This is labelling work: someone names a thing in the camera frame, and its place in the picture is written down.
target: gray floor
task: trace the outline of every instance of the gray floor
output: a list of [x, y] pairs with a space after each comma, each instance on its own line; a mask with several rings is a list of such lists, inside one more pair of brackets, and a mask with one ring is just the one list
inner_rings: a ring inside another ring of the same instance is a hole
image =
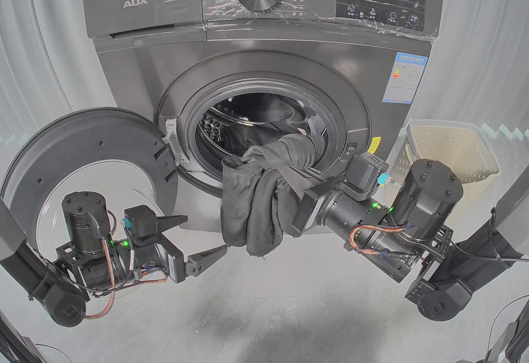
[[[460, 220], [455, 240], [471, 234], [529, 164], [529, 143], [491, 139], [502, 175]], [[222, 244], [219, 233], [173, 229], [185, 254]], [[23, 335], [84, 362], [443, 362], [478, 360], [491, 323], [510, 300], [529, 293], [529, 266], [517, 263], [477, 292], [455, 319], [426, 320], [400, 285], [366, 259], [348, 254], [333, 234], [285, 238], [265, 259], [231, 248], [222, 261], [183, 284], [148, 285], [119, 298], [111, 313], [65, 329], [0, 272], [0, 303]], [[523, 306], [496, 322], [493, 341]], [[95, 303], [89, 311], [100, 310]]]

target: laundry basket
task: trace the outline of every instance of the laundry basket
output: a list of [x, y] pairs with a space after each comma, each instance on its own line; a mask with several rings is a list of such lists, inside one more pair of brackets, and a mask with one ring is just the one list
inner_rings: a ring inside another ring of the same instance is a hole
[[498, 160], [479, 128], [470, 123], [416, 119], [390, 170], [393, 182], [384, 187], [387, 203], [397, 196], [409, 168], [418, 159], [438, 160], [450, 167], [463, 184], [463, 198], [449, 216], [462, 214], [500, 175]]

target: qr code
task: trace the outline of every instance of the qr code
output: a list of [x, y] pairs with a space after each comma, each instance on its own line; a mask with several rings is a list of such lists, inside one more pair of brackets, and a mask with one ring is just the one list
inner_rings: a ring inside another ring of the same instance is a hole
[[410, 66], [408, 69], [408, 73], [406, 74], [406, 79], [411, 81], [418, 81], [422, 72], [422, 68]]

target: aux logo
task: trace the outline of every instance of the aux logo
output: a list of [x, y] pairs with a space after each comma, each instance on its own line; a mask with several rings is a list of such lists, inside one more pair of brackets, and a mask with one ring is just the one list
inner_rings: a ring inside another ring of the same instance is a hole
[[140, 4], [147, 4], [147, 0], [130, 0], [130, 1], [127, 0], [125, 4], [123, 5], [123, 8], [138, 6]]

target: wire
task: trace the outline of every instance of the wire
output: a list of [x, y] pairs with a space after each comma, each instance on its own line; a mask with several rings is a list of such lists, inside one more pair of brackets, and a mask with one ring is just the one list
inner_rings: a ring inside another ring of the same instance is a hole
[[129, 239], [129, 245], [131, 248], [131, 258], [130, 258], [129, 272], [127, 274], [127, 277], [121, 284], [119, 284], [119, 286], [117, 286], [116, 288], [112, 287], [111, 289], [95, 289], [95, 288], [89, 288], [83, 284], [79, 284], [75, 280], [71, 280], [71, 282], [74, 285], [77, 285], [79, 288], [82, 288], [85, 291], [88, 291], [89, 293], [114, 293], [122, 289], [125, 286], [125, 284], [127, 284], [132, 279], [132, 275], [134, 274], [133, 272], [134, 270], [134, 245], [133, 245], [134, 242], [132, 241], [130, 237], [128, 229], [125, 229], [125, 234], [127, 235], [127, 238]]
[[59, 353], [62, 353], [68, 359], [68, 361], [71, 363], [71, 359], [68, 357], [68, 354], [66, 354], [64, 351], [59, 350], [58, 348], [56, 348], [54, 346], [48, 346], [47, 344], [35, 344], [35, 345], [36, 346], [47, 346], [48, 348], [52, 348], [53, 350], [56, 350]]
[[114, 226], [112, 226], [112, 230], [110, 232], [110, 235], [114, 236], [117, 230], [117, 219], [116, 216], [114, 216], [114, 213], [112, 213], [109, 209], [107, 209], [106, 211], [109, 213], [110, 216], [112, 216], [112, 219], [114, 219]]
[[[459, 252], [463, 253], [464, 255], [468, 256], [468, 257], [473, 257], [474, 259], [483, 259], [483, 260], [489, 260], [489, 261], [499, 261], [496, 257], [490, 257], [490, 256], [478, 256], [477, 254], [471, 254], [471, 253], [467, 253], [466, 251], [464, 250], [461, 250], [461, 248], [453, 241], [450, 241], [452, 243], [452, 245], [457, 249], [459, 250]], [[525, 261], [525, 262], [529, 262], [529, 259], [518, 259], [518, 258], [515, 258], [515, 257], [500, 257], [501, 260], [503, 261]]]
[[493, 335], [493, 327], [494, 327], [494, 324], [496, 323], [496, 319], [498, 319], [499, 315], [502, 313], [503, 310], [505, 310], [507, 307], [509, 307], [512, 303], [516, 303], [518, 300], [521, 300], [521, 299], [526, 299], [529, 297], [529, 294], [527, 295], [522, 295], [521, 297], [518, 297], [517, 299], [515, 300], [512, 300], [509, 304], [507, 304], [504, 308], [502, 308], [499, 313], [496, 315], [496, 317], [494, 318], [493, 320], [493, 324], [492, 326], [490, 327], [490, 333], [489, 333], [489, 342], [487, 343], [487, 353], [485, 354], [485, 359], [483, 360], [484, 363], [487, 361], [488, 357], [489, 357], [489, 349], [490, 349], [490, 339]]
[[371, 248], [361, 248], [358, 246], [356, 241], [354, 240], [355, 234], [362, 229], [368, 229], [372, 231], [380, 231], [380, 232], [403, 232], [404, 227], [379, 227], [377, 225], [358, 225], [357, 227], [354, 227], [349, 234], [349, 244], [351, 247], [353, 247], [356, 251], [363, 253], [363, 254], [371, 254], [371, 255], [379, 255], [382, 254], [383, 250], [373, 250]]
[[[114, 269], [112, 268], [112, 262], [110, 261], [109, 246], [107, 245], [107, 243], [106, 243], [106, 241], [104, 239], [101, 240], [101, 243], [102, 243], [102, 248], [105, 251], [106, 264], [109, 267], [110, 285], [111, 285], [112, 289], [114, 289], [116, 284], [115, 284], [115, 280], [114, 280]], [[105, 306], [105, 308], [102, 311], [100, 311], [99, 313], [96, 313], [96, 314], [86, 315], [85, 319], [94, 320], [94, 319], [100, 319], [103, 316], [106, 316], [109, 313], [109, 311], [112, 308], [112, 306], [114, 305], [114, 295], [115, 295], [115, 293], [114, 293], [114, 291], [112, 291], [110, 293], [110, 300], [109, 300], [109, 302], [107, 303], [107, 305]]]
[[165, 282], [167, 280], [167, 274], [161, 270], [157, 270], [158, 272], [162, 272], [163, 274], [163, 278], [162, 279], [150, 279], [150, 280], [143, 280], [141, 282], [138, 282], [137, 284], [132, 284], [132, 285], [128, 285], [126, 287], [123, 287], [122, 289], [127, 289], [127, 288], [133, 288], [133, 287], [139, 287], [143, 284], [162, 284], [163, 282]]

